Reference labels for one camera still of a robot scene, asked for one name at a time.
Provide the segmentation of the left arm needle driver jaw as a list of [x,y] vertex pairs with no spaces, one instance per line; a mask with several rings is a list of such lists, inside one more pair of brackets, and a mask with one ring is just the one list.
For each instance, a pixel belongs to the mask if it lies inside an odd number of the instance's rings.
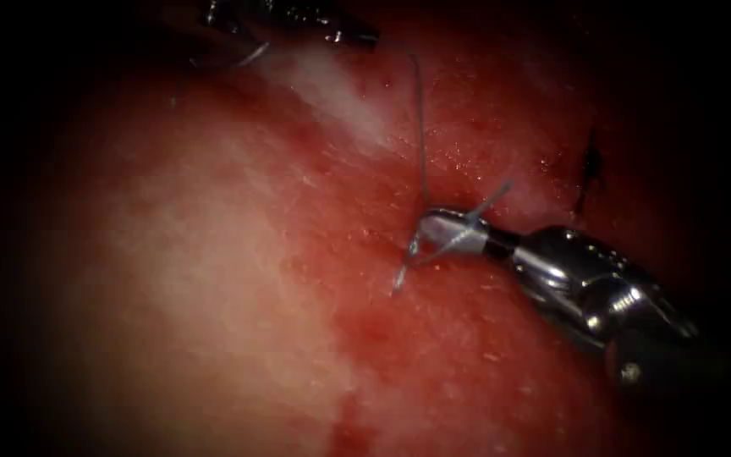
[[331,24],[326,42],[337,46],[373,50],[378,43],[378,29],[364,20],[341,17]]

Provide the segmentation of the left arm needle driver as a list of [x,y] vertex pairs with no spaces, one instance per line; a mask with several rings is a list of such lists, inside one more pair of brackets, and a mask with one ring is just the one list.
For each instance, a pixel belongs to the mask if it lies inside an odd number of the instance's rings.
[[240,32],[243,19],[303,29],[335,25],[342,16],[331,1],[207,1],[203,7],[203,25],[224,32]]

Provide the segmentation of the right arm needle driver jaw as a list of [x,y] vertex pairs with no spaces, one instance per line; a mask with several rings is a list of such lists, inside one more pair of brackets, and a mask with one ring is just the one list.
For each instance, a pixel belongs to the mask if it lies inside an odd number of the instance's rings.
[[417,239],[431,247],[421,259],[447,253],[504,259],[518,247],[521,235],[496,228],[472,213],[433,207],[420,216]]

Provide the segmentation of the right arm needle driver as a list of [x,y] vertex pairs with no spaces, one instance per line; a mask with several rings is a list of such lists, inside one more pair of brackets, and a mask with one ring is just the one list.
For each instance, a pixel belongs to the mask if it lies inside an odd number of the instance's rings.
[[672,343],[699,336],[645,268],[578,230],[549,226],[523,236],[512,265],[539,312],[588,350],[605,349],[626,329]]

